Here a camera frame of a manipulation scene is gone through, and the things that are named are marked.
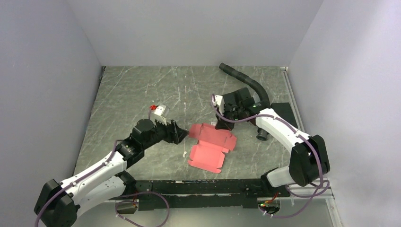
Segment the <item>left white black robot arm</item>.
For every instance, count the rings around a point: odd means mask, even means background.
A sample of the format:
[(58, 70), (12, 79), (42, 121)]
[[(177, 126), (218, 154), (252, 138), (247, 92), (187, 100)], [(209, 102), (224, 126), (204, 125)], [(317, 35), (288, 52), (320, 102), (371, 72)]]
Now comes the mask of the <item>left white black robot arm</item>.
[(141, 119), (129, 136), (116, 140), (104, 158), (81, 173), (60, 182), (46, 182), (34, 207), (34, 226), (70, 227), (94, 206), (114, 197), (131, 198), (136, 192), (135, 179), (126, 169), (140, 161), (145, 150), (165, 141), (180, 144), (189, 132), (176, 121), (165, 124)]

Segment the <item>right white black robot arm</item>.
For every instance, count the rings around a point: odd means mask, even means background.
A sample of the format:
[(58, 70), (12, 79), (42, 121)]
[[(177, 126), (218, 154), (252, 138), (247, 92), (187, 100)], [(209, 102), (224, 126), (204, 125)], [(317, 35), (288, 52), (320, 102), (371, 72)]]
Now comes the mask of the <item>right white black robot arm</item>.
[(274, 195), (279, 187), (290, 184), (306, 186), (330, 171), (330, 163), (324, 139), (311, 136), (284, 120), (264, 102), (255, 102), (252, 97), (234, 104), (225, 101), (229, 95), (211, 95), (217, 118), (224, 123), (252, 122), (260, 130), (280, 142), (289, 152), (287, 166), (272, 169), (261, 176), (261, 192)]

